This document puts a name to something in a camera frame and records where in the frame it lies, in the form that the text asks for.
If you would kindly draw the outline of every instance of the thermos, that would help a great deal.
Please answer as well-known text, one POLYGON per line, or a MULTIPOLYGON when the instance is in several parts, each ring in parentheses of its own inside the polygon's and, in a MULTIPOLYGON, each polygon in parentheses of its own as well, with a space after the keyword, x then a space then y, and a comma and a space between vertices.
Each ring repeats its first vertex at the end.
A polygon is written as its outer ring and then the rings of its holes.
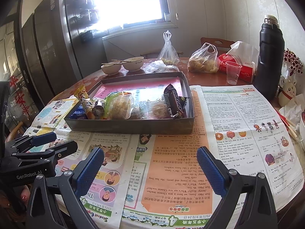
POLYGON ((254 87, 267 99, 276 94, 282 73, 285 42, 278 20, 272 15, 265 15, 260 31, 260 54, 254 87))

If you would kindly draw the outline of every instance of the rabbit figurine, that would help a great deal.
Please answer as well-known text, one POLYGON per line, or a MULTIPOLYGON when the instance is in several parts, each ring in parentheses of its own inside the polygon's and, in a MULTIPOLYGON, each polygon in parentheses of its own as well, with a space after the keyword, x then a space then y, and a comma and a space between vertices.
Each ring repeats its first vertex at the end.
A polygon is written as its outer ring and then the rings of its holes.
POLYGON ((287 79, 283 85, 283 90, 279 94, 279 104, 284 107, 296 95, 296 80, 287 79))

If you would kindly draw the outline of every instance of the screw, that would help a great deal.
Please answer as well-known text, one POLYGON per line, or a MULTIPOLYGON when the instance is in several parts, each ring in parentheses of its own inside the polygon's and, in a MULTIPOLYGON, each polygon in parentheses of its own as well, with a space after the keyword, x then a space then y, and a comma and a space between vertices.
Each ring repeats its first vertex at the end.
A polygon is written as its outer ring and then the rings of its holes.
POLYGON ((43 174, 38 174, 38 175, 36 176, 36 179, 37 179, 37 180, 40 180, 41 178, 43 178, 43 174))
POLYGON ((72 170, 66 170, 64 173, 63 173, 66 177, 72 175, 72 170))
POLYGON ((265 178, 265 175, 264 175, 264 173, 259 173, 259 174, 258 174, 258 177, 259 177, 260 179, 264 179, 264 178, 265 178))
POLYGON ((235 176, 237 175, 237 171, 235 169, 230 169, 229 174, 235 176))

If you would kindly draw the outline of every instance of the clear plastic cup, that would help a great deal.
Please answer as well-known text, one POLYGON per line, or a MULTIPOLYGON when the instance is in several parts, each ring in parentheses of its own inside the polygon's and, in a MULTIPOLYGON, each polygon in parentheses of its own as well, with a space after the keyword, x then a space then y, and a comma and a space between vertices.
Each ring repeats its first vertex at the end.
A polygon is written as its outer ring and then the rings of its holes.
POLYGON ((226 62, 226 66, 227 66, 227 83, 232 85, 237 84, 237 80, 242 65, 228 61, 226 62))

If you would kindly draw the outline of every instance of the table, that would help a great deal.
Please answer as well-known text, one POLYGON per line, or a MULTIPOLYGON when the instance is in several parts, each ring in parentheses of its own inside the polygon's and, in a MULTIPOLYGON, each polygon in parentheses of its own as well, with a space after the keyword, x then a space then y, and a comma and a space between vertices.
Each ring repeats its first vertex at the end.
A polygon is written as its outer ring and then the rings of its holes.
MULTIPOLYGON (((146 67, 151 62, 155 61, 157 59, 144 59, 143 67, 146 67)), ((189 85, 200 85, 200 86, 231 86, 226 82, 226 74, 217 72, 217 73, 194 73, 194 72, 188 72, 187 70, 187 63, 188 58, 179 58, 180 62, 178 63, 178 68, 180 71, 182 71, 188 82, 189 85)), ((96 85, 100 80, 107 79, 107 78, 113 78, 113 77, 121 77, 121 76, 128 76, 128 75, 136 75, 136 74, 145 74, 144 70, 139 70, 136 72, 128 72, 123 67, 121 68, 120 72, 114 76, 108 76, 103 73, 102 70, 98 70, 91 75, 85 77, 84 79, 78 81, 76 84, 71 86, 70 88, 64 90, 59 96, 58 100, 69 98, 71 95, 74 94, 75 90, 81 85, 84 84, 86 87, 86 90, 89 91, 94 85, 96 85)), ((238 80, 236 85, 248 85, 249 83, 243 80, 238 80)), ((280 107, 278 104, 277 99, 275 98, 273 101, 270 102, 273 107, 278 108, 280 107)), ((303 168, 303 173, 305 171, 305 153, 303 149, 301 148, 300 144, 295 145, 295 151, 298 155, 298 158, 300 160, 301 166, 303 168)), ((289 203, 287 204, 283 209, 281 209, 278 213, 278 221, 279 228, 287 228, 287 226, 290 224, 293 218, 292 216, 296 215, 295 208, 299 205, 301 205, 305 201, 305 186, 303 187, 302 191, 289 203)))

